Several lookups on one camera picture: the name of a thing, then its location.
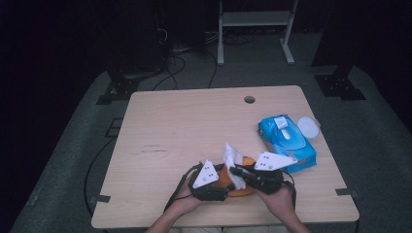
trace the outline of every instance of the black wrist strap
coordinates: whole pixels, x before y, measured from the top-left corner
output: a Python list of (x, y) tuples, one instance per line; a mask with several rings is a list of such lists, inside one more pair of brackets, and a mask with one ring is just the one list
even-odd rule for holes
[(186, 179), (188, 178), (188, 175), (196, 169), (201, 169), (202, 164), (197, 164), (193, 167), (191, 167), (184, 175), (182, 175), (181, 180), (179, 181), (178, 186), (176, 187), (176, 190), (173, 192), (172, 196), (169, 198), (169, 201), (166, 204), (166, 207), (164, 208), (164, 212), (172, 205), (172, 203), (175, 201), (176, 196), (179, 194), (180, 189), (182, 188), (183, 184), (185, 183)]
[(292, 191), (292, 204), (293, 204), (293, 209), (295, 209), (295, 207), (296, 207), (296, 188), (294, 188), (294, 184), (291, 183), (290, 181), (284, 181), (283, 183), (286, 186), (288, 186)]

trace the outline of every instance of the hole in table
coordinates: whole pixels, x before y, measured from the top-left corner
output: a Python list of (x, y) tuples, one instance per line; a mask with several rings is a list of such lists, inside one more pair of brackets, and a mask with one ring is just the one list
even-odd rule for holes
[(248, 104), (253, 104), (253, 103), (255, 103), (255, 101), (257, 101), (257, 100), (255, 99), (255, 97), (250, 96), (250, 95), (246, 96), (246, 97), (244, 98), (244, 100), (245, 100), (245, 102), (248, 103)]

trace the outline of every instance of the white lid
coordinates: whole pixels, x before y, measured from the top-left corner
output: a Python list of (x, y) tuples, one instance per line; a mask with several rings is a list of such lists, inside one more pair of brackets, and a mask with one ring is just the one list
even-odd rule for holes
[(306, 138), (316, 138), (320, 131), (318, 123), (309, 116), (300, 118), (297, 122), (297, 127)]

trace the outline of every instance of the black cable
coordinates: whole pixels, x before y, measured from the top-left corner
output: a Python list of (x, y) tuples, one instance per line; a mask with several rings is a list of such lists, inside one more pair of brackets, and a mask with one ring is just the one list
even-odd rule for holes
[(91, 211), (90, 206), (88, 205), (88, 201), (87, 201), (87, 179), (88, 179), (88, 175), (90, 174), (91, 168), (93, 167), (94, 162), (96, 161), (96, 159), (100, 156), (101, 152), (107, 148), (107, 146), (109, 146), (115, 139), (117, 139), (117, 137), (113, 137), (111, 138), (104, 146), (103, 148), (100, 149), (100, 151), (94, 156), (93, 160), (91, 160), (90, 165), (88, 165), (88, 169), (87, 169), (87, 173), (85, 176), (85, 181), (84, 181), (84, 186), (83, 186), (83, 195), (84, 195), (84, 200), (86, 203), (86, 207), (88, 210), (88, 213), (90, 214), (90, 216), (93, 215), (93, 212)]
[(173, 192), (172, 196), (170, 196), (169, 201), (167, 201), (167, 204), (166, 204), (166, 206), (164, 207), (164, 210), (163, 210), (164, 212), (172, 205), (172, 203), (173, 203), (175, 200), (177, 200), (177, 199), (176, 199), (176, 196), (179, 194), (179, 192), (180, 192), (183, 184), (185, 183), (186, 179), (188, 178), (189, 174), (190, 174), (192, 171), (196, 170), (196, 169), (200, 169), (201, 166), (202, 166), (201, 163), (199, 163), (199, 164), (197, 164), (197, 165), (194, 165), (194, 166), (192, 166), (190, 169), (188, 169), (188, 171), (187, 171), (184, 175), (182, 175), (182, 178), (180, 179), (178, 186), (176, 187), (175, 191)]
[(192, 51), (192, 50), (193, 50), (193, 48), (186, 48), (186, 49), (182, 49), (180, 51), (172, 50), (172, 53), (170, 54), (170, 57), (177, 56), (177, 55), (182, 55), (182, 54), (184, 54), (186, 52), (189, 52), (189, 51)]
[(160, 82), (158, 82), (158, 83), (154, 86), (154, 88), (153, 88), (152, 90), (155, 90), (161, 83), (165, 82), (166, 80), (168, 80), (168, 79), (170, 79), (170, 78), (173, 78), (173, 79), (174, 79), (174, 76), (175, 76), (175, 75), (179, 74), (181, 71), (183, 71), (183, 69), (185, 69), (185, 67), (186, 67), (186, 62), (185, 62), (185, 60), (184, 60), (183, 58), (179, 57), (179, 56), (173, 56), (173, 57), (174, 57), (174, 58), (178, 58), (179, 60), (181, 60), (181, 61), (183, 62), (183, 66), (182, 66), (177, 72), (175, 72), (175, 73), (167, 76), (166, 78), (164, 78), (163, 80), (161, 80)]
[(223, 38), (223, 42), (227, 46), (243, 46), (255, 40), (255, 35), (252, 34), (250, 36), (252, 39), (248, 39), (246, 36), (229, 34)]
[(218, 61), (216, 60), (215, 56), (212, 53), (210, 53), (208, 51), (206, 51), (206, 52), (209, 53), (212, 56), (213, 61), (215, 62), (215, 70), (213, 71), (212, 78), (210, 79), (209, 84), (207, 85), (207, 88), (210, 88), (210, 86), (212, 85), (212, 81), (215, 78), (216, 71), (218, 70)]
[(166, 71), (167, 73), (169, 73), (170, 76), (172, 76), (173, 82), (175, 83), (175, 89), (179, 89), (178, 82), (176, 81), (175, 75), (172, 74), (172, 72), (170, 72), (169, 66), (166, 66)]

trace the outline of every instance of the wooden table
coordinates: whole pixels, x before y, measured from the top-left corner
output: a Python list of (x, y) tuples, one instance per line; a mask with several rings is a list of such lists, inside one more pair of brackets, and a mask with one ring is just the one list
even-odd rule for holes
[[(249, 104), (245, 97), (256, 101)], [(95, 228), (149, 227), (162, 214), (181, 176), (199, 161), (223, 163), (224, 143), (258, 159), (266, 150), (257, 129), (264, 117), (314, 117), (298, 86), (136, 92), (113, 152), (102, 196), (92, 218)], [(296, 212), (303, 222), (354, 222), (359, 212), (321, 134), (310, 140), (318, 165), (293, 173)], [(255, 195), (210, 202), (181, 217), (175, 226), (277, 224)]]

